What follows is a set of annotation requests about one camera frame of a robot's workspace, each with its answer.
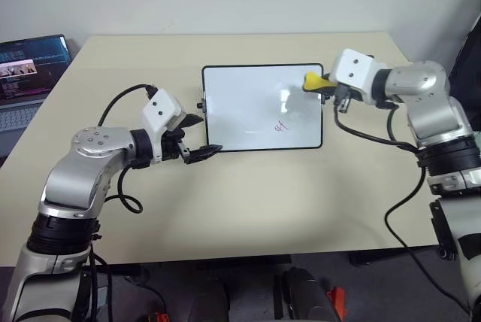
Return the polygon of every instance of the whiteboard black frame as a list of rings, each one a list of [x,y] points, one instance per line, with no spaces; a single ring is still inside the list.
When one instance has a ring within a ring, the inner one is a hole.
[[[298,62],[298,63],[292,63],[292,64],[255,64],[255,65],[250,65],[250,64],[245,64],[245,65],[206,65],[202,68],[202,95],[204,96],[203,98],[203,113],[204,113],[204,119],[205,119],[205,135],[207,137],[207,145],[210,144],[209,142],[209,123],[208,123],[208,117],[207,117],[207,98],[205,95],[205,79],[204,79],[204,71],[206,68],[255,68],[255,67],[269,67],[269,66],[308,66],[308,65],[315,65],[315,66],[320,66],[321,68],[321,73],[324,75],[324,66],[321,63],[318,62]],[[221,150],[221,153],[231,153],[231,152],[239,152],[239,151],[264,151],[264,150],[300,150],[300,149],[320,149],[323,142],[324,142],[324,104],[325,104],[325,99],[322,97],[321,99],[321,141],[320,144],[314,147],[271,147],[271,148],[262,148],[262,149],[236,149],[236,150]]]

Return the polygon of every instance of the robotic arm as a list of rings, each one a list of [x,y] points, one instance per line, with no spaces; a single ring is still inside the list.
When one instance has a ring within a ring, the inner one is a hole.
[[[350,99],[378,108],[404,103],[416,140],[418,165],[429,172],[438,195],[430,204],[441,256],[458,256],[473,320],[481,314],[481,158],[461,104],[449,96],[449,81],[436,62],[389,69],[370,56],[345,49],[328,80],[308,74],[304,90],[334,96],[346,113]]]
[[[96,126],[72,138],[70,151],[48,176],[11,280],[3,321],[83,320],[91,281],[82,266],[98,238],[97,217],[111,178],[121,170],[125,174],[179,156],[196,163],[221,149],[185,147],[182,128],[202,118],[186,114],[174,97],[152,88],[156,93],[143,109],[143,129]]]

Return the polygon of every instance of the gray floor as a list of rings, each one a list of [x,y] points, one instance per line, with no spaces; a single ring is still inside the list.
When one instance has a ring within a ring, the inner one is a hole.
[[[465,299],[456,263],[440,260],[434,250],[418,255],[446,289]],[[319,280],[326,279],[331,285],[346,289],[345,322],[468,321],[457,305],[426,281],[408,256],[359,267],[351,266],[342,253],[292,255],[292,264],[275,266],[198,270],[196,262],[145,265],[150,273],[147,284],[165,297],[174,322],[186,321],[198,286],[209,278],[221,278],[228,285],[232,322],[273,319],[273,275],[291,266],[305,268]],[[11,271],[0,269],[2,300]],[[157,303],[153,293],[133,286],[122,277],[114,279],[113,300],[115,321],[119,322],[135,321]],[[107,320],[105,312],[99,315],[101,322]]]

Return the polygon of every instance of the laptop screen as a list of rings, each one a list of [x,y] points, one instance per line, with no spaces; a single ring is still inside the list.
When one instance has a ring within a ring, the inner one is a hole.
[[[45,99],[70,62],[63,35],[0,43],[0,108]]]

